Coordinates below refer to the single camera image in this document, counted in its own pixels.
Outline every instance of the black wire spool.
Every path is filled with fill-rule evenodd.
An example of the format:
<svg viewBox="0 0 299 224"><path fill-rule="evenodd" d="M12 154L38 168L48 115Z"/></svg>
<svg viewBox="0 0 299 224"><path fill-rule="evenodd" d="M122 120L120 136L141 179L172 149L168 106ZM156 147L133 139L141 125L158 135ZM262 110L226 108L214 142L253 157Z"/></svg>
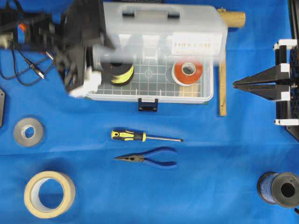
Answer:
<svg viewBox="0 0 299 224"><path fill-rule="evenodd" d="M299 205L299 178L293 173L267 172L258 179L256 188L268 204L289 209Z"/></svg>
<svg viewBox="0 0 299 224"><path fill-rule="evenodd" d="M102 78L112 85L123 86L128 84L134 76L134 66L129 63L101 62Z"/></svg>

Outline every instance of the white label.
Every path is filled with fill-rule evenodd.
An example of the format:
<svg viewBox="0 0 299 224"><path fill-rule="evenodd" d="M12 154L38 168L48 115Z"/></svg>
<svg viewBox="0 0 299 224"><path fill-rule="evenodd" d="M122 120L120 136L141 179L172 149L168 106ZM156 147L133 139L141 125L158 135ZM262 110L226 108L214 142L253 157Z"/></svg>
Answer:
<svg viewBox="0 0 299 224"><path fill-rule="evenodd" d="M217 56L221 49L222 34L219 33L173 33L173 55Z"/></svg>

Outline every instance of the blue table surface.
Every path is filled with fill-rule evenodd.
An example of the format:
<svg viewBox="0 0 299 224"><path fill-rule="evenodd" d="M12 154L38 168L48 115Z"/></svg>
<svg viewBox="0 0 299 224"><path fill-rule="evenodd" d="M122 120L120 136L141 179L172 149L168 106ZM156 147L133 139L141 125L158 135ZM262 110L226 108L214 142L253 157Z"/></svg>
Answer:
<svg viewBox="0 0 299 224"><path fill-rule="evenodd" d="M245 26L228 34L228 115L218 116L217 69L209 105L159 104L156 113L138 112L136 103L71 98L55 69L29 88L15 79L0 78L0 87L7 94L0 128L0 223L298 223L295 212L264 203L256 192L256 182L264 172L299 173L298 142L273 124L275 103L232 88L235 80L274 66L273 44L291 37L287 1L166 2L209 4L246 13ZM70 0L20 3L24 10L57 11ZM26 55L42 58L35 53ZM17 59L18 68L24 68L19 55ZM13 74L9 51L0 51L0 66L4 75ZM35 75L28 73L23 78L30 80ZM16 144L13 129L29 116L43 123L45 139L36 147L25 148ZM109 134L116 127L185 141L112 141ZM176 169L113 160L162 146L178 153L155 159L177 161ZM77 194L66 213L41 220L28 212L23 193L30 178L45 170L69 175ZM49 183L43 188L47 191L51 195L41 193L41 200L53 206L53 199L61 198L59 187Z"/></svg>

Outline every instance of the gray tape roll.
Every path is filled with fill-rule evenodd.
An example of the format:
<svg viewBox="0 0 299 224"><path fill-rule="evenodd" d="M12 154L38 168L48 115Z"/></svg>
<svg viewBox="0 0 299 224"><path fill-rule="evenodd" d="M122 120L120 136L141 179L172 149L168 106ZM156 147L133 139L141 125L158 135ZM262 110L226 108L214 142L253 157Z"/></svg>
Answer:
<svg viewBox="0 0 299 224"><path fill-rule="evenodd" d="M27 138L25 131L28 128L33 128L34 133L30 138ZM20 120L14 127L14 139L21 146L31 147L37 145L43 138L43 126L34 118L24 118Z"/></svg>

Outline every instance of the duct tape roll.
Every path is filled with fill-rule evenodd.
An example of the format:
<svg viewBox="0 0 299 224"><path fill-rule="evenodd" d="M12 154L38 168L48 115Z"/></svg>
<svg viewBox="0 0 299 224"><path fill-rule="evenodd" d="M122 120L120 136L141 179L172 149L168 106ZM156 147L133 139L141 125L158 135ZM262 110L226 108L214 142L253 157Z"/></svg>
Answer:
<svg viewBox="0 0 299 224"><path fill-rule="evenodd" d="M198 61L179 61L174 63L171 76L181 86L196 83L202 75L202 64Z"/></svg>
<svg viewBox="0 0 299 224"><path fill-rule="evenodd" d="M33 135L27 137L25 132L33 128ZM31 147L37 145L43 138L44 131L42 124L34 118L24 118L14 127L14 139L21 146Z"/></svg>

